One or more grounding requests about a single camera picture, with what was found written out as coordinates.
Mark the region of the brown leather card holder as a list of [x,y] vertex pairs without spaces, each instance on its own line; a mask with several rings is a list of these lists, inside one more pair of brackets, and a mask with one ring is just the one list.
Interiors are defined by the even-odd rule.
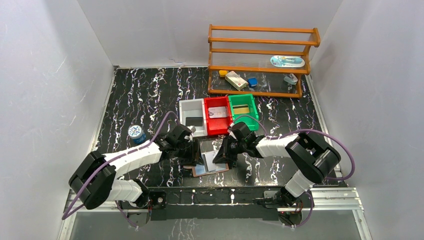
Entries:
[[202,162],[197,163],[196,166],[184,166],[184,168],[191,170],[194,177],[228,171],[230,168],[227,163],[213,163],[217,153],[218,150],[201,152],[200,160],[202,160]]

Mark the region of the grey numbered credit card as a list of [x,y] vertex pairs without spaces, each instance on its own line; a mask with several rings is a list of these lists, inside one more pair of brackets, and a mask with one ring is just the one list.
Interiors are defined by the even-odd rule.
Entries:
[[227,118],[228,109],[226,106],[209,107],[207,109],[208,116],[210,119]]

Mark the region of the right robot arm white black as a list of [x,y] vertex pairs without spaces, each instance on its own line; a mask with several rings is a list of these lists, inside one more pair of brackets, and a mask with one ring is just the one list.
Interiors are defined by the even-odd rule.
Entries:
[[230,164],[242,153],[258,159],[284,157],[293,160],[297,172],[273,196],[274,202],[288,207],[295,207],[302,194],[322,183],[341,160],[338,151],[322,139],[319,132],[312,130],[282,138],[266,137],[257,135],[244,122],[238,122],[232,124],[228,132],[229,136],[223,139],[213,159],[215,164]]

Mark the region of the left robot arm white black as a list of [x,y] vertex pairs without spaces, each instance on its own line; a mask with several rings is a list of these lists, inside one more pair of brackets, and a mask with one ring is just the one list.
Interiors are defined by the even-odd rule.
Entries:
[[167,133],[159,134],[139,146],[114,153],[90,152],[70,177],[70,188],[79,194],[86,209],[92,210],[105,201],[126,201],[137,208],[154,204],[153,191],[139,179],[121,180],[120,177],[146,165],[165,159],[179,158],[186,165],[195,159],[195,126],[178,124]]

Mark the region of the black card in white bin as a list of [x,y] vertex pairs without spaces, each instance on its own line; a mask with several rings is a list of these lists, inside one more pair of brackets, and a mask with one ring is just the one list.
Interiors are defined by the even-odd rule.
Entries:
[[185,125],[186,126],[203,127],[204,126],[204,119],[203,119],[203,117],[199,117],[199,116],[186,117],[185,118]]

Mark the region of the gold card in green bin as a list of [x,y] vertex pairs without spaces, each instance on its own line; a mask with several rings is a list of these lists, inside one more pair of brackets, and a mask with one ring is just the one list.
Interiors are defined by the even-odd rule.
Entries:
[[235,115],[246,115],[250,113],[250,108],[247,104],[234,105],[232,110]]

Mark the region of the red plastic bin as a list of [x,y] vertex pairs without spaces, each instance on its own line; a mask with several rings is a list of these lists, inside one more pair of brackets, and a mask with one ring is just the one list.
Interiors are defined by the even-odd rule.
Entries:
[[204,98],[206,129],[208,136],[227,135],[233,118],[227,96]]

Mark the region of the green plastic bin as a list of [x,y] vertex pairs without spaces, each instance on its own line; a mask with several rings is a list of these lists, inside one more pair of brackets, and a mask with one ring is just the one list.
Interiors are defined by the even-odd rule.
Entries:
[[[255,98],[252,94],[238,94],[238,95],[229,95],[228,96],[230,110],[234,123],[244,122],[251,131],[257,131],[259,129],[259,124],[252,118],[258,120],[259,114],[257,111],[257,105],[255,103]],[[236,118],[241,115],[248,115],[250,117],[241,117],[238,120]]]

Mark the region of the blue patterned can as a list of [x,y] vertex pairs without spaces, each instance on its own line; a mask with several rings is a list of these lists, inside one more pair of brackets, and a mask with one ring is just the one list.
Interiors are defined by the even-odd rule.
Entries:
[[146,141],[146,134],[140,125],[131,125],[127,130],[129,138],[136,144],[140,145]]

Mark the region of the white cardboard box on shelf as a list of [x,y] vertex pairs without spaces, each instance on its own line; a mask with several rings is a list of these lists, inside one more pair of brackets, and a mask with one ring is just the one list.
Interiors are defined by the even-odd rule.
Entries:
[[228,72],[224,78],[238,91],[248,86],[248,82],[234,71]]

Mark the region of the small blue block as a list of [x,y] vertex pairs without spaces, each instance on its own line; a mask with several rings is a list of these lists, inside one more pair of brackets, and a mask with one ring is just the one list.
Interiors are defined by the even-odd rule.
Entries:
[[248,86],[249,86],[250,88],[254,88],[254,87],[256,87],[256,86],[258,85],[258,80],[257,80],[257,78],[256,78],[256,77],[251,77],[251,78],[249,78],[249,79],[247,80],[247,82],[248,82]]

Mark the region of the wooden orange shelf rack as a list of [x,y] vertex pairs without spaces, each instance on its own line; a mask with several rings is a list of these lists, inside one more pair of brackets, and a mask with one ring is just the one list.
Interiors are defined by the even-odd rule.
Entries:
[[[210,94],[252,94],[261,97],[301,98],[302,77],[311,72],[310,51],[321,44],[318,28],[283,28],[214,25],[208,27],[208,92]],[[275,67],[273,56],[296,56],[303,67]],[[256,78],[256,87],[235,89],[219,70],[234,71],[243,79]],[[295,85],[284,81],[294,74]]]

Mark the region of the light blue tape dispenser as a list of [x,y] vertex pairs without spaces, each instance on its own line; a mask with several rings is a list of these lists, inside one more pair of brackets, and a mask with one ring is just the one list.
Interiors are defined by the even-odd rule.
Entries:
[[288,84],[290,84],[290,85],[296,85],[297,82],[299,81],[298,78],[293,73],[290,73],[290,74],[286,75],[283,78],[283,80],[285,82],[287,82]]

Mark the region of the teal packaged tool on shelf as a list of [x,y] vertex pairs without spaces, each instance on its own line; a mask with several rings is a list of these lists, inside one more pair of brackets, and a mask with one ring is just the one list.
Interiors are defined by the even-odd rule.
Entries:
[[274,55],[270,58],[270,63],[278,68],[301,68],[305,61],[299,56]]

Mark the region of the black metal base frame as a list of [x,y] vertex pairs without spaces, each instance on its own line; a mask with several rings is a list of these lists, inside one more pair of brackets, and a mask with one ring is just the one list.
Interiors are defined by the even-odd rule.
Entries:
[[133,221],[146,213],[151,221],[260,219],[295,228],[309,220],[315,203],[310,190],[294,199],[283,196],[279,186],[152,187],[141,207],[123,200],[117,206]]

